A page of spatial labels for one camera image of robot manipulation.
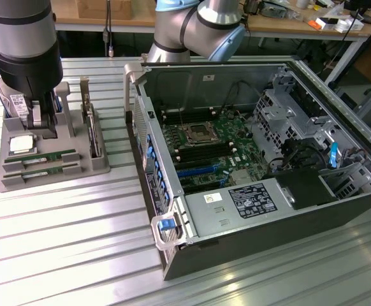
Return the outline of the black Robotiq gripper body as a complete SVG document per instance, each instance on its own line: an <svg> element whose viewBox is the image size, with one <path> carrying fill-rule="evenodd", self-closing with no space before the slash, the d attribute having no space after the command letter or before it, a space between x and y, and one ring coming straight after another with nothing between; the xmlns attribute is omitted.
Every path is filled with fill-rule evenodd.
<svg viewBox="0 0 371 306"><path fill-rule="evenodd" d="M54 89L63 78L59 48L37 57L16 58L0 54L0 75L4 83L26 95L39 98Z"/></svg>

